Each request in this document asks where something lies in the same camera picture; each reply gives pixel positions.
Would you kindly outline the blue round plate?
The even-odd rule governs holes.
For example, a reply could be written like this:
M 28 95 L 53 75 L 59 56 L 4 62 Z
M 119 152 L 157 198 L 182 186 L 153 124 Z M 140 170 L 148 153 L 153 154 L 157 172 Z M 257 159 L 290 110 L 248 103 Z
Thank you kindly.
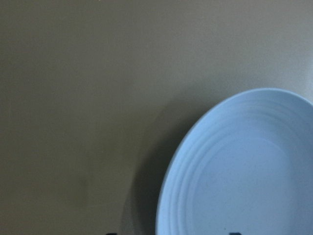
M 310 235 L 313 104 L 253 89 L 216 105 L 177 148 L 160 190 L 157 235 Z

